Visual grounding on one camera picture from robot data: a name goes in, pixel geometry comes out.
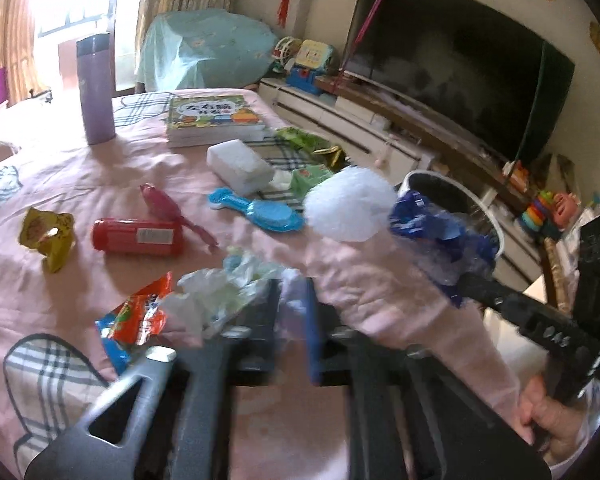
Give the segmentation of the person's right hand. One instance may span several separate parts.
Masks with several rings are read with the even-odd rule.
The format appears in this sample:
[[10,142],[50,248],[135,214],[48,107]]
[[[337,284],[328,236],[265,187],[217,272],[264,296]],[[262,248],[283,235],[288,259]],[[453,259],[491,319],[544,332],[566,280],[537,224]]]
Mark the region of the person's right hand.
[[532,376],[521,390],[515,429],[530,445],[535,442],[533,425],[545,430],[550,436],[544,453],[550,466],[569,460],[583,442],[585,415],[582,408],[568,408],[551,398],[541,375]]

